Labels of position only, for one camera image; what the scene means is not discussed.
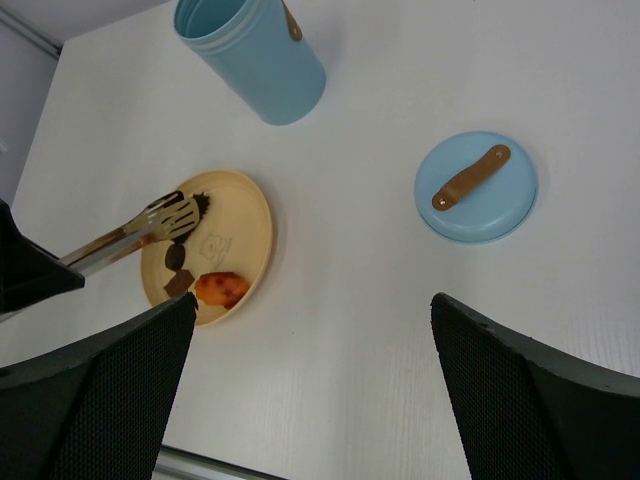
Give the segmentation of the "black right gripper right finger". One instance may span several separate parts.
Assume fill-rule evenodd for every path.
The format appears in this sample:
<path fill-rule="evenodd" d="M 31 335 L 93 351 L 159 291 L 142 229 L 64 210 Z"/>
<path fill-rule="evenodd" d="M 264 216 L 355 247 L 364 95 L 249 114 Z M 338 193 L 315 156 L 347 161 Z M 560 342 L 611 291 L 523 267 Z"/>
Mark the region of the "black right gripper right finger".
<path fill-rule="evenodd" d="M 472 478 L 638 478 L 638 378 L 444 293 L 432 299 L 431 327 Z"/>

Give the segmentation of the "red orange fried piece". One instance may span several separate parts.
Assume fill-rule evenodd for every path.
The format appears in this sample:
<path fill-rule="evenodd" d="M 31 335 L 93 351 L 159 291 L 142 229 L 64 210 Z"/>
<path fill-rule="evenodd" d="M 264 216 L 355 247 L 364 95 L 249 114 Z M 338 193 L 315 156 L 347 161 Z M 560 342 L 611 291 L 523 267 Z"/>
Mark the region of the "red orange fried piece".
<path fill-rule="evenodd" d="M 195 282 L 196 297 L 209 306 L 232 309 L 249 291 L 250 283 L 234 272 L 213 272 Z"/>

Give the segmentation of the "stainless steel tongs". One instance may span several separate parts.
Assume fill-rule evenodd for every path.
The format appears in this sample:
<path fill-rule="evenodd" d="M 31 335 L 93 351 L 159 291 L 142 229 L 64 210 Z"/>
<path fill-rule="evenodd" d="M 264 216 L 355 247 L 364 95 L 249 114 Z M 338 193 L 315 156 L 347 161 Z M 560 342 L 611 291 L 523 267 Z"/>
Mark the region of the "stainless steel tongs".
<path fill-rule="evenodd" d="M 154 200 L 124 225 L 63 256 L 60 262 L 90 276 L 147 245 L 190 233 L 200 219 L 196 198 L 173 191 Z"/>

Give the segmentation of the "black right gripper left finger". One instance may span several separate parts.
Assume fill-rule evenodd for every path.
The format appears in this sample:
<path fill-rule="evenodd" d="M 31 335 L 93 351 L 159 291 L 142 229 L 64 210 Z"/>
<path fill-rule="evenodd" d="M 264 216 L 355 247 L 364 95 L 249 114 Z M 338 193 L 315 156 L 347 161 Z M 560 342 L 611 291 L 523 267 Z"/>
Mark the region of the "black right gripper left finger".
<path fill-rule="evenodd" d="M 2 368 L 2 478 L 151 478 L 196 312 L 187 293 Z"/>

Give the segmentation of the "brown square chocolate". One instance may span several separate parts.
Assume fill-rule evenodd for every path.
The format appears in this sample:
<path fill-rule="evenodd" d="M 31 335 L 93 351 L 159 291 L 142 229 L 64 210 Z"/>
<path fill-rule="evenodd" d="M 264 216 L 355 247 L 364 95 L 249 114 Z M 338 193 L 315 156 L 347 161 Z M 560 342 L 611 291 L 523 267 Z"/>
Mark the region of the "brown square chocolate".
<path fill-rule="evenodd" d="M 177 271 L 164 286 L 164 291 L 169 297 L 181 295 L 189 290 L 195 279 L 189 270 Z"/>

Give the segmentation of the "dark oval chocolate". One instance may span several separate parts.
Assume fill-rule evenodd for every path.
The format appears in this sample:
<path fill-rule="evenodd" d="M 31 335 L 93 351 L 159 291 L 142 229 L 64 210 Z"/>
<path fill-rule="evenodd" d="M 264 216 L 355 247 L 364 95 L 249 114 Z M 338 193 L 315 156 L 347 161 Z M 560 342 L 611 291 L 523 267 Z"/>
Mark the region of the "dark oval chocolate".
<path fill-rule="evenodd" d="M 165 254 L 165 267 L 174 272 L 178 272 L 183 268 L 186 259 L 186 249 L 181 243 L 172 243 Z"/>

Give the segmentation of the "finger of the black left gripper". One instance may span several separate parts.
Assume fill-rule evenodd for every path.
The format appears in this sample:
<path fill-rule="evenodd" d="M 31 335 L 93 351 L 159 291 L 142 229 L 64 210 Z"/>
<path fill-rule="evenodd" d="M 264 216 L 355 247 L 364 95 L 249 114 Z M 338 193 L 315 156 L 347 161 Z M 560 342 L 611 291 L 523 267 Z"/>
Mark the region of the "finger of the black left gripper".
<path fill-rule="evenodd" d="M 85 278 L 23 236 L 1 201 L 1 321 L 53 296 L 83 288 Z"/>

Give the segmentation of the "black spiky sea cucumber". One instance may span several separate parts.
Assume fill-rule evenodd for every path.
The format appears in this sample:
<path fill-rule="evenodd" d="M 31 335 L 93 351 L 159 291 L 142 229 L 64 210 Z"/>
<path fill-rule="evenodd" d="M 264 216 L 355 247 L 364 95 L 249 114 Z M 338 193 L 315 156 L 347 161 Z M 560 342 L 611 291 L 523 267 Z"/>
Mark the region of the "black spiky sea cucumber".
<path fill-rule="evenodd" d="M 199 220 L 202 220 L 209 209 L 210 197 L 208 194 L 202 192 L 194 194 L 192 198 L 196 201 L 198 207 Z"/>

